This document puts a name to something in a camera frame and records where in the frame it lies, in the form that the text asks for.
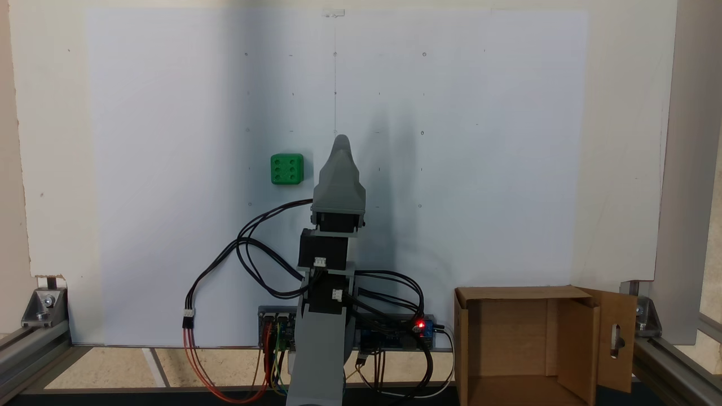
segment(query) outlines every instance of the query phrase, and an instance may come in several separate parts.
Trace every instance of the yellow wire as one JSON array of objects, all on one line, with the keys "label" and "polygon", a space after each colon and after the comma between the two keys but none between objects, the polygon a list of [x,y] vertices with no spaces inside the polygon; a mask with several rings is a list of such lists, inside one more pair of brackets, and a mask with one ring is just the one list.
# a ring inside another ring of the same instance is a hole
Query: yellow wire
[{"label": "yellow wire", "polygon": [[[274,351],[274,357],[277,357],[277,356],[278,356],[278,345],[276,346],[276,350]],[[276,365],[277,364],[275,362],[273,362],[271,364],[271,373],[269,374],[269,376],[273,376],[273,371],[275,371]],[[276,388],[276,384],[274,383],[274,380],[273,379],[269,379],[269,380],[270,380],[271,389],[273,389],[273,392],[276,392],[279,396],[284,396],[281,392],[278,392],[278,388]]]},{"label": "yellow wire", "polygon": [[276,331],[276,356],[274,357],[274,361],[276,362],[276,369],[278,370],[278,383],[283,389],[283,392],[288,393],[288,389],[286,389],[285,385],[283,384],[283,379],[281,379],[281,370],[278,368],[278,347],[279,342],[281,340],[281,323],[278,323],[277,325],[277,331]]}]

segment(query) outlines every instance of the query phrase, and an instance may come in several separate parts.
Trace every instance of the white wall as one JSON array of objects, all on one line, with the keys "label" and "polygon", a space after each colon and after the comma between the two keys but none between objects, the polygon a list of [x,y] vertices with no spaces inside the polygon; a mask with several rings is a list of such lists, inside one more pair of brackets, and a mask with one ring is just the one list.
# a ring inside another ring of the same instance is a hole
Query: white wall
[{"label": "white wall", "polygon": [[[304,4],[319,9],[329,6],[328,2]],[[355,2],[353,6],[409,4],[379,1]],[[438,7],[440,3],[423,4]],[[452,4],[588,10],[572,283],[617,290],[623,280],[653,279],[677,2],[520,0]],[[77,342],[104,342],[84,35],[84,10],[91,5],[228,7],[225,1],[200,0],[181,5],[162,0],[12,1],[31,273],[67,279]],[[334,7],[350,5],[338,3]]]},{"label": "white wall", "polygon": [[0,1],[0,334],[20,328],[32,290],[7,1]]}]

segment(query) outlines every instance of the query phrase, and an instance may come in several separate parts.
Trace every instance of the black cable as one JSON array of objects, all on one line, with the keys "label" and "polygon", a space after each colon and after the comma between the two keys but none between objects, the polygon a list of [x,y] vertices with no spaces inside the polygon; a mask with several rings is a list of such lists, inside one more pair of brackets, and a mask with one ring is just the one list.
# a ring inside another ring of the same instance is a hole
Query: black cable
[{"label": "black cable", "polygon": [[419,318],[419,306],[411,301],[407,301],[402,298],[397,298],[396,296],[392,296],[392,295],[386,295],[385,293],[373,292],[371,290],[364,289],[364,288],[358,289],[358,296],[365,296],[370,299],[382,301],[385,303],[390,303],[390,304],[398,306],[398,307],[409,309],[410,311],[412,311],[414,313],[413,314],[414,320]]},{"label": "black cable", "polygon": [[[359,308],[369,311],[371,314],[374,314],[376,316],[384,318],[384,319],[390,321],[392,324],[395,324],[399,328],[396,331],[403,331],[403,332],[406,332],[407,334],[409,334],[412,338],[414,338],[414,341],[417,342],[418,347],[420,347],[422,349],[422,351],[424,352],[424,355],[426,357],[426,373],[424,374],[424,377],[408,394],[406,394],[405,396],[403,396],[401,398],[398,398],[397,400],[392,402],[389,406],[400,405],[401,403],[404,403],[404,402],[409,401],[410,399],[413,399],[414,396],[419,391],[424,389],[429,384],[429,381],[431,381],[431,376],[434,371],[434,360],[431,357],[431,352],[429,350],[429,347],[426,346],[426,343],[424,343],[424,341],[421,340],[421,337],[419,337],[418,334],[415,334],[413,332],[413,330],[411,329],[410,326],[405,325],[404,323],[401,323],[399,320],[383,313],[382,311],[379,311],[376,308],[373,308],[372,306],[367,305],[366,303],[363,303],[362,301],[359,301],[358,299],[354,298],[353,296],[349,295],[348,293],[344,292],[344,298],[346,299],[346,301],[348,303],[356,305]],[[365,323],[369,324],[371,327],[375,327],[376,329],[378,329],[377,331],[383,332],[383,330],[388,330],[387,327],[383,327],[379,323],[375,323],[374,321],[371,321],[368,318],[365,318],[364,316],[362,316],[362,320]]]},{"label": "black cable", "polygon": [[[206,277],[211,271],[216,269],[218,265],[220,265],[234,250],[236,251],[236,254],[238,255],[238,258],[243,265],[243,268],[248,272],[248,274],[259,284],[261,287],[263,287],[270,295],[274,296],[275,298],[281,298],[281,299],[293,299],[297,298],[298,296],[302,295],[306,290],[309,289],[311,286],[311,283],[307,284],[306,286],[291,290],[289,292],[282,292],[275,290],[268,286],[266,282],[264,281],[263,277],[261,276],[261,273],[256,268],[255,264],[253,264],[253,261],[251,260],[250,251],[248,250],[249,246],[255,246],[256,248],[263,251],[266,255],[270,256],[278,265],[280,265],[286,272],[291,274],[293,277],[295,277],[298,280],[303,280],[303,276],[298,273],[288,262],[286,262],[280,255],[278,255],[273,249],[269,248],[266,244],[256,240],[255,238],[251,238],[252,232],[264,221],[273,218],[277,216],[278,214],[284,212],[285,210],[288,210],[293,207],[299,207],[306,204],[312,203],[312,199],[305,199],[305,200],[297,200],[296,202],[290,202],[283,204],[281,206],[276,207],[275,209],[269,210],[268,212],[265,212],[261,215],[256,216],[253,218],[250,222],[248,222],[243,228],[241,228],[241,231],[238,234],[238,237],[231,241],[224,249],[221,251],[221,253],[216,257],[216,259],[211,262],[211,264],[198,276],[196,281],[193,283],[193,286],[191,286],[191,289],[189,290],[188,294],[186,295],[186,309],[190,310],[193,308],[193,296],[195,294],[195,290],[198,286],[198,284],[201,282],[201,280]],[[251,266],[249,267],[248,264],[243,260],[243,257],[240,253],[240,246],[245,245],[246,246],[246,255],[248,257],[248,261],[251,263]]]},{"label": "black cable", "polygon": [[424,313],[424,293],[421,290],[421,287],[418,283],[416,283],[415,280],[413,280],[410,277],[407,277],[404,274],[394,272],[394,271],[384,271],[384,270],[376,270],[376,271],[367,271],[367,270],[359,270],[356,271],[355,274],[357,276],[361,277],[373,277],[375,279],[382,279],[382,280],[390,280],[393,282],[401,283],[402,285],[406,285],[409,289],[413,290],[418,296],[419,296],[419,315],[423,316]]},{"label": "black cable", "polygon": [[381,361],[381,378],[378,380],[378,389],[383,390],[383,376],[386,374],[386,351],[381,352],[383,360]]}]

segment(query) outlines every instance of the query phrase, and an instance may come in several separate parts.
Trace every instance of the green cube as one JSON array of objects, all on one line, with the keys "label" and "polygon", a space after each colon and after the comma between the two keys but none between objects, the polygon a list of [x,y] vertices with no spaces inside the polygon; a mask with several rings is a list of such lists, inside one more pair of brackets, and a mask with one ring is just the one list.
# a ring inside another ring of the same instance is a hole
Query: green cube
[{"label": "green cube", "polygon": [[303,180],[303,155],[276,154],[271,157],[271,182],[298,185]]}]

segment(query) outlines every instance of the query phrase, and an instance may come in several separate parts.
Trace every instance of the box flap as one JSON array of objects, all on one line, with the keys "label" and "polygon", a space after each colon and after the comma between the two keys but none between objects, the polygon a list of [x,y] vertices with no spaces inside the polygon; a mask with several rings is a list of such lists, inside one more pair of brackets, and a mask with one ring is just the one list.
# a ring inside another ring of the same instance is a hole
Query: box flap
[{"label": "box flap", "polygon": [[637,297],[602,290],[582,290],[601,305],[597,384],[629,393],[632,391]]},{"label": "box flap", "polygon": [[572,285],[568,286],[524,286],[517,288],[456,288],[462,308],[467,301],[481,299],[551,299],[588,298],[589,294]]},{"label": "box flap", "polygon": [[453,300],[454,381],[460,406],[469,402],[469,311],[461,308],[458,296]]},{"label": "box flap", "polygon": [[600,308],[574,300],[559,301],[557,306],[557,381],[587,404],[594,405]]}]

